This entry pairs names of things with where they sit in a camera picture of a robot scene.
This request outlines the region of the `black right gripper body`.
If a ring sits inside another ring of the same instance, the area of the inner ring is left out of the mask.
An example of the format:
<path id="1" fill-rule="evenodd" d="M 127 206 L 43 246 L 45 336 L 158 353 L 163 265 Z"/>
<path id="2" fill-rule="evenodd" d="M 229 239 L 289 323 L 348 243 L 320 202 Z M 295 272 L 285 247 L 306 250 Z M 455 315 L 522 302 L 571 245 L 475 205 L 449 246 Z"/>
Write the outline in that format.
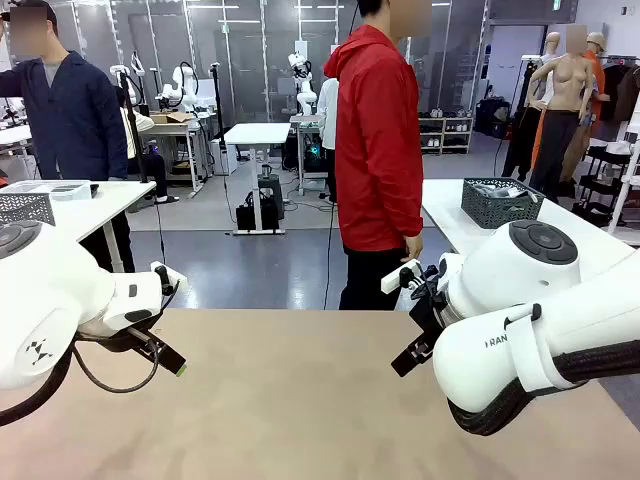
<path id="1" fill-rule="evenodd" d="M 409 312 L 422 333 L 408 346 L 410 353 L 431 353 L 445 329 L 442 312 L 448 305 L 444 293 L 433 293 L 429 288 L 418 288 L 411 294 L 416 303 Z"/>

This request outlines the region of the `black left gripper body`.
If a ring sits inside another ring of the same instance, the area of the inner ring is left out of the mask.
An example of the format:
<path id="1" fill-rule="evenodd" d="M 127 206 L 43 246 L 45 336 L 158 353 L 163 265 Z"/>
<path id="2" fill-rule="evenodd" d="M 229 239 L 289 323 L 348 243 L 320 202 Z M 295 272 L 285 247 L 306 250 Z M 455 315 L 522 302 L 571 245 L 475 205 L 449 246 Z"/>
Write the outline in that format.
<path id="1" fill-rule="evenodd" d="M 134 327 L 125 328 L 111 337 L 79 332 L 78 340 L 98 343 L 113 353 L 123 353 L 129 350 L 152 353 L 158 348 L 158 341 L 148 331 Z"/>

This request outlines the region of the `red sleeved right forearm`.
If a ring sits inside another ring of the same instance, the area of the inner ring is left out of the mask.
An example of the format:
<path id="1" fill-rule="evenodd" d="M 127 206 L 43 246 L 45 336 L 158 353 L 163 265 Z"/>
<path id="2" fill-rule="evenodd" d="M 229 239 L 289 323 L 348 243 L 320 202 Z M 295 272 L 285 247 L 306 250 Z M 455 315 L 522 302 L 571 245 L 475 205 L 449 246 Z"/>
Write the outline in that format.
<path id="1" fill-rule="evenodd" d="M 394 225 L 404 237 L 416 237 L 423 228 L 421 217 L 423 167 L 418 163 L 399 181 L 394 202 Z"/>

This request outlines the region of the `dark grey plastic basket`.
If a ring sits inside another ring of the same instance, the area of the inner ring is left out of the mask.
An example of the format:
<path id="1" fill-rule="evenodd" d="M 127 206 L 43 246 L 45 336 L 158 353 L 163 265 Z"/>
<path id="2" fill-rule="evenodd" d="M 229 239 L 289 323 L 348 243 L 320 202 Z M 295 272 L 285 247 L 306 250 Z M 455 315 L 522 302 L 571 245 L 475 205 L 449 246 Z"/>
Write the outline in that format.
<path id="1" fill-rule="evenodd" d="M 472 185 L 474 183 L 495 184 L 498 187 L 523 186 L 539 193 L 543 199 L 533 203 L 528 197 L 486 198 L 479 194 Z M 536 220 L 545 196 L 512 178 L 465 178 L 462 186 L 461 209 L 480 228 L 497 229 L 517 220 Z"/>

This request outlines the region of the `light grey perforated basket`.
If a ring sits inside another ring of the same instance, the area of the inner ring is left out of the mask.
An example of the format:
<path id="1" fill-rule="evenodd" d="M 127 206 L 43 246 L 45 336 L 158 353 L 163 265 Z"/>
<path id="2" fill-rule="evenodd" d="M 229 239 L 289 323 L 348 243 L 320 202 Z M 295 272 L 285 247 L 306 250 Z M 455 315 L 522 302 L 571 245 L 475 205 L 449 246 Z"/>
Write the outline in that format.
<path id="1" fill-rule="evenodd" d="M 49 195 L 0 193 L 0 225 L 25 220 L 56 225 Z"/>

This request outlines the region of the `white plastic tray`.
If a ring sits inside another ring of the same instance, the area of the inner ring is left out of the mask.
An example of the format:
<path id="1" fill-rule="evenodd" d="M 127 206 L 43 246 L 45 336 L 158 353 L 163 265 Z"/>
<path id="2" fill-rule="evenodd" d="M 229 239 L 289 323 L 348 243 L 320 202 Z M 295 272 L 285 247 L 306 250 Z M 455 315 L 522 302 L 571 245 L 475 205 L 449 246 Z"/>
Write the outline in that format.
<path id="1" fill-rule="evenodd" d="M 46 194 L 51 201 L 93 198 L 89 180 L 23 180 L 0 188 L 0 194 Z"/>

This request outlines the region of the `black bag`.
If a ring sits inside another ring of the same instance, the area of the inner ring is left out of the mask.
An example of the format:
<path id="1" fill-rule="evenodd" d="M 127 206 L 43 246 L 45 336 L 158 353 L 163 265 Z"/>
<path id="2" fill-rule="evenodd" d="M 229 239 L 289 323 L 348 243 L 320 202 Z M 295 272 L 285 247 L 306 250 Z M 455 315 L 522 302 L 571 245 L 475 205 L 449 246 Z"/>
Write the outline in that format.
<path id="1" fill-rule="evenodd" d="M 260 215 L 263 230 L 277 230 L 279 228 L 278 208 L 272 196 L 260 198 Z"/>
<path id="2" fill-rule="evenodd" d="M 244 202 L 236 208 L 236 225 L 238 230 L 256 229 L 254 200 L 252 192 L 249 192 Z"/>

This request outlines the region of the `person in red jacket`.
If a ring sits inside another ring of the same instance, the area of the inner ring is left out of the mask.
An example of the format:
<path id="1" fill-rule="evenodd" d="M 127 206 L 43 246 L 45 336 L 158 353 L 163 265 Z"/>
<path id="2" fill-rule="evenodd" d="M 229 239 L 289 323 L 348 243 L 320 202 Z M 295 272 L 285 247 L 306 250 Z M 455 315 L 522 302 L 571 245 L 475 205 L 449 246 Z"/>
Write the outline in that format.
<path id="1" fill-rule="evenodd" d="M 347 257 L 342 310 L 392 311 L 399 294 L 380 281 L 402 266 L 404 236 L 394 225 L 398 183 L 422 164 L 419 87 L 398 43 L 428 31 L 432 0 L 358 0 L 361 26 L 329 57 L 339 82 L 335 175 Z"/>

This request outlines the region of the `wooden shoe rack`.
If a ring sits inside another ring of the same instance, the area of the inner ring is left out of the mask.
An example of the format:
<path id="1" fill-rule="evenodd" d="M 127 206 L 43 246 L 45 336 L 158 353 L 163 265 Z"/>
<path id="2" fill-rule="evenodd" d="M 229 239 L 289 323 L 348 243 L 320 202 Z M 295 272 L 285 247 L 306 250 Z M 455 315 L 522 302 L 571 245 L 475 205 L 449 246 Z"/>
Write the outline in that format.
<path id="1" fill-rule="evenodd" d="M 474 119 L 420 117 L 421 150 L 427 154 L 466 154 L 470 150 Z"/>

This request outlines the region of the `grey plastic stool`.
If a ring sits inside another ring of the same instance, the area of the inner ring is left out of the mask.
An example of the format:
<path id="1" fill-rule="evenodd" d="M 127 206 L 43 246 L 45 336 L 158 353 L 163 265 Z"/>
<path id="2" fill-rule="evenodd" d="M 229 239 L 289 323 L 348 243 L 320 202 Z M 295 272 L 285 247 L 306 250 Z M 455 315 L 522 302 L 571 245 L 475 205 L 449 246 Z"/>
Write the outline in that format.
<path id="1" fill-rule="evenodd" d="M 261 165 L 261 171 L 257 176 L 258 187 L 260 191 L 264 191 L 268 197 L 271 197 L 279 220 L 284 219 L 284 202 L 282 196 L 282 188 L 280 177 L 273 172 L 273 169 L 268 164 Z"/>

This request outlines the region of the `white computer case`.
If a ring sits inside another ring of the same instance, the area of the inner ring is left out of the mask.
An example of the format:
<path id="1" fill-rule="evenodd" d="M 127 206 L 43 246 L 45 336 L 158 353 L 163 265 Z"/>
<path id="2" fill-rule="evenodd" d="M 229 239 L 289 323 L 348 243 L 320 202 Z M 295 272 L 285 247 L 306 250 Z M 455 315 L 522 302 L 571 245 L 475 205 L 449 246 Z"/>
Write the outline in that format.
<path id="1" fill-rule="evenodd" d="M 219 139 L 209 142 L 209 149 L 213 156 L 213 174 L 215 176 L 229 176 L 233 174 L 237 167 L 237 148 L 235 145 L 226 143 L 221 145 Z"/>

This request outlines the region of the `black luggage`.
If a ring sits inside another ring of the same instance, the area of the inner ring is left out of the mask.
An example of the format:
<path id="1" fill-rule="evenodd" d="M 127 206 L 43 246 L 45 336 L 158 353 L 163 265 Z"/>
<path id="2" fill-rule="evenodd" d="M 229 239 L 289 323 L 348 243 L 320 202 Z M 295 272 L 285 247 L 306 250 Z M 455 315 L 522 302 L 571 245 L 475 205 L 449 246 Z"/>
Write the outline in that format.
<path id="1" fill-rule="evenodd" d="M 503 97 L 489 97 L 476 104 L 474 130 L 503 139 L 509 125 L 511 104 Z"/>

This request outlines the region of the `black tripod pole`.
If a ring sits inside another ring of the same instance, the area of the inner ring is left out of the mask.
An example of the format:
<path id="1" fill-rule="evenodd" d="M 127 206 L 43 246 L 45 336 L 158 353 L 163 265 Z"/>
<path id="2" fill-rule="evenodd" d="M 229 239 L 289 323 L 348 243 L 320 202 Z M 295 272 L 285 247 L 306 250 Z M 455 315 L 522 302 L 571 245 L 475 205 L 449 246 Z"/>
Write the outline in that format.
<path id="1" fill-rule="evenodd" d="M 124 92 L 127 119 L 129 123 L 129 128 L 131 130 L 131 137 L 134 144 L 135 158 L 139 167 L 140 180 L 142 183 L 147 183 L 148 178 L 147 178 L 146 171 L 145 171 L 145 168 L 142 162 L 142 157 L 141 157 L 141 144 L 138 137 L 136 117 L 134 114 L 133 106 L 132 106 L 130 95 L 129 95 L 128 75 L 123 69 L 120 69 L 118 71 L 118 79 L 119 79 L 120 87 Z"/>

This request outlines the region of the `black utility cart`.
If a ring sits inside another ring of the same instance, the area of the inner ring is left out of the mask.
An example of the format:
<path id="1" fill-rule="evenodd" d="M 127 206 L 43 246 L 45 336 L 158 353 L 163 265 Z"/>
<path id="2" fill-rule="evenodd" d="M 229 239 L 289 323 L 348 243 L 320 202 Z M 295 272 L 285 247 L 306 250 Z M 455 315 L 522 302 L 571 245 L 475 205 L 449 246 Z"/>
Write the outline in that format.
<path id="1" fill-rule="evenodd" d="M 611 153 L 607 145 L 593 145 L 584 160 L 590 165 L 578 182 L 578 193 L 571 211 L 583 220 L 605 227 L 612 220 L 622 188 L 622 178 L 631 160 L 630 147 L 621 145 L 620 153 Z"/>

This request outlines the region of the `man in navy jacket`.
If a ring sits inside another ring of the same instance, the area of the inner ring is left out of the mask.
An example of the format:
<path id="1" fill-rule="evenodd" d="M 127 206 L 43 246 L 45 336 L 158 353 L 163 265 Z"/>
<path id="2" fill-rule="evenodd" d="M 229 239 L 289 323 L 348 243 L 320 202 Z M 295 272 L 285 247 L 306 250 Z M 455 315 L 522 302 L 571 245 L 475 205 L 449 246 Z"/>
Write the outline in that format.
<path id="1" fill-rule="evenodd" d="M 45 0 L 0 13 L 0 38 L 6 25 L 11 48 L 27 59 L 0 72 L 0 97 L 23 100 L 41 178 L 126 180 L 127 138 L 107 75 L 62 45 Z"/>

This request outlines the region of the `grey framed background desk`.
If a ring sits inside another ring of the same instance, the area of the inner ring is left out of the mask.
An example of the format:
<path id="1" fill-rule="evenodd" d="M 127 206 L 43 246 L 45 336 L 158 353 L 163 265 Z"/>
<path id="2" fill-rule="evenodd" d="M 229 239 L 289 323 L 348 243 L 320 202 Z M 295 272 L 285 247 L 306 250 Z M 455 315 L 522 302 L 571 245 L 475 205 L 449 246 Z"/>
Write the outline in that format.
<path id="1" fill-rule="evenodd" d="M 163 157 L 167 180 L 189 185 L 188 197 L 200 193 L 212 176 L 206 133 L 195 119 L 183 123 L 155 124 L 141 134 Z"/>

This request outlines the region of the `person in white jacket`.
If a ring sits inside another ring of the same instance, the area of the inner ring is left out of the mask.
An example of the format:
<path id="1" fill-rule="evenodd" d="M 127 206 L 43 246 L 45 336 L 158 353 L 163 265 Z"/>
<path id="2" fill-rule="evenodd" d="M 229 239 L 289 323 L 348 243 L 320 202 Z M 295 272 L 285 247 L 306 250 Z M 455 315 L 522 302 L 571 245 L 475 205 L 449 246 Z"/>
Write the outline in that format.
<path id="1" fill-rule="evenodd" d="M 335 149 L 336 149 L 336 122 L 337 100 L 339 82 L 336 78 L 328 78 L 322 84 L 317 104 L 319 134 L 322 141 L 322 149 L 327 162 L 327 185 L 329 188 L 329 201 L 336 202 L 336 178 L 335 178 Z"/>

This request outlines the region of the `background desk with lit computer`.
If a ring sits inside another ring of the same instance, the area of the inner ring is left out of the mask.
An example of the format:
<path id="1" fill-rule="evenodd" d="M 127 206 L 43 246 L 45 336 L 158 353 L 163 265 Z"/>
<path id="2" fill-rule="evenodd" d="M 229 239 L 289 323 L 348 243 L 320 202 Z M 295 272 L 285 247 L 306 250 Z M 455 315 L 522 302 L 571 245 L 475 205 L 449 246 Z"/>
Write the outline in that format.
<path id="1" fill-rule="evenodd" d="M 297 191 L 300 196 L 303 196 L 306 190 L 319 191 L 320 188 L 326 186 L 326 180 L 328 179 L 328 172 L 326 169 L 319 170 L 318 168 L 312 169 L 311 172 L 307 172 L 305 168 L 305 161 L 307 154 L 311 156 L 321 157 L 321 142 L 315 142 L 313 140 L 314 135 L 319 133 L 319 115 L 294 115 L 290 118 L 291 127 L 296 135 L 296 149 L 297 149 L 297 170 L 298 170 L 298 187 Z"/>

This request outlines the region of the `white standing desk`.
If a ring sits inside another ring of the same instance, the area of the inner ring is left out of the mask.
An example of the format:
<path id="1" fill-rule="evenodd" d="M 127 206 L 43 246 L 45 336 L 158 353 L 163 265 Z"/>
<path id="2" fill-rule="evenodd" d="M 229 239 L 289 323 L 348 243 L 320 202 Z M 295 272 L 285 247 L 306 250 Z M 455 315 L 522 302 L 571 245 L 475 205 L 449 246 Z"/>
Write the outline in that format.
<path id="1" fill-rule="evenodd" d="M 223 138 L 226 143 L 235 146 L 246 146 L 249 148 L 251 166 L 251 194 L 253 199 L 253 211 L 255 227 L 253 229 L 237 228 L 234 235 L 280 235 L 285 231 L 282 229 L 264 229 L 261 204 L 260 188 L 258 184 L 258 163 L 256 150 L 266 149 L 270 145 L 284 144 L 286 142 L 290 123 L 238 123 L 233 126 Z"/>

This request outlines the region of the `white metal rack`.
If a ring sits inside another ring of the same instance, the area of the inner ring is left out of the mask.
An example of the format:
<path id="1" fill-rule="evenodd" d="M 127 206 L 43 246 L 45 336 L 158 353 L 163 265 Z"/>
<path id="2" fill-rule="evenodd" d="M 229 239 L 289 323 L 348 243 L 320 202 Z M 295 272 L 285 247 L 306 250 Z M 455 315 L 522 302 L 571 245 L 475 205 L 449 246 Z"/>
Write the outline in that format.
<path id="1" fill-rule="evenodd" d="M 613 235 L 621 217 L 621 213 L 632 186 L 640 186 L 640 175 L 636 174 L 636 167 L 640 161 L 640 113 L 635 112 L 627 127 L 627 132 L 636 135 L 636 140 L 632 146 L 631 158 L 627 167 L 626 174 L 621 180 L 621 190 L 614 208 L 611 222 L 607 227 L 607 233 Z"/>

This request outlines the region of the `black stand pole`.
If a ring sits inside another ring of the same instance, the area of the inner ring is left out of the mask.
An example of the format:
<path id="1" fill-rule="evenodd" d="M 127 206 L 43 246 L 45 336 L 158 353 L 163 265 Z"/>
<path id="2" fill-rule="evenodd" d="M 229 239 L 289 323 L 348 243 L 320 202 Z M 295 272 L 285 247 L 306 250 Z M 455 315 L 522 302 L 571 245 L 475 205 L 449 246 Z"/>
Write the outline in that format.
<path id="1" fill-rule="evenodd" d="M 226 142 L 224 139 L 224 123 L 223 123 L 223 115 L 222 115 L 222 106 L 221 106 L 221 98 L 220 98 L 220 89 L 219 89 L 219 62 L 214 62 L 210 65 L 209 73 L 214 82 L 214 93 L 215 93 L 215 106 L 216 106 L 216 118 L 218 122 L 218 134 L 217 139 L 219 140 L 220 147 L 225 150 Z"/>

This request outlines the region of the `bare mannequin with black trousers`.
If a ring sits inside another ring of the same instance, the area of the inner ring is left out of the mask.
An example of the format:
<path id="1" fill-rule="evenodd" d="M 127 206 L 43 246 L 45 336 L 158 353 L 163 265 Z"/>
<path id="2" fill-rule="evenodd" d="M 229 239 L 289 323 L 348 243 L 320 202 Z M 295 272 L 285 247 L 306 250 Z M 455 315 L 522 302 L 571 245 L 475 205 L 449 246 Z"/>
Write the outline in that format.
<path id="1" fill-rule="evenodd" d="M 578 125 L 586 116 L 593 92 L 592 62 L 584 57 L 587 38 L 585 25 L 567 25 L 566 53 L 544 64 L 532 75 L 532 80 L 553 75 L 553 95 L 549 102 L 536 100 L 533 88 L 528 88 L 530 106 L 544 113 L 538 154 L 529 185 L 551 202 L 557 201 L 564 155 Z"/>

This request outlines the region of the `white mannequin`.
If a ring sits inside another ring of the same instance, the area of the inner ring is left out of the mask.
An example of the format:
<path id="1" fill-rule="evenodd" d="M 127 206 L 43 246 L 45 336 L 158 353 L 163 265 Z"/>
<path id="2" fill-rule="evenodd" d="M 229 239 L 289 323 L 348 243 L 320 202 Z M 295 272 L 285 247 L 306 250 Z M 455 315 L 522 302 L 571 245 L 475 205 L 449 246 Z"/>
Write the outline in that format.
<path id="1" fill-rule="evenodd" d="M 520 97 L 517 110 L 511 124 L 511 138 L 507 150 L 505 163 L 501 173 L 502 177 L 511 177 L 517 172 L 517 179 L 523 182 L 532 165 L 535 147 L 539 144 L 537 140 L 538 130 L 543 111 L 530 106 L 527 92 L 533 86 L 535 100 L 541 100 L 547 104 L 553 95 L 552 74 L 549 73 L 545 79 L 531 81 L 533 74 L 543 65 L 557 57 L 556 51 L 560 43 L 558 32 L 548 33 L 544 43 L 544 54 L 534 55 L 532 58 L 524 56 L 527 60 L 525 73 L 522 77 Z"/>

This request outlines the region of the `clothes rack with garments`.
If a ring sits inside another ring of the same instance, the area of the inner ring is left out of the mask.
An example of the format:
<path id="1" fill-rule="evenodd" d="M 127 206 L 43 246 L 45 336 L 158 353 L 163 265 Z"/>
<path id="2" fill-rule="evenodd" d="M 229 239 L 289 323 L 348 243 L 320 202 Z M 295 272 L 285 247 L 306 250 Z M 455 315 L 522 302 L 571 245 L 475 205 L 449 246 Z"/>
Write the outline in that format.
<path id="1" fill-rule="evenodd" d="M 610 97 L 602 104 L 600 120 L 603 122 L 629 121 L 640 93 L 640 58 L 606 56 L 604 93 Z"/>

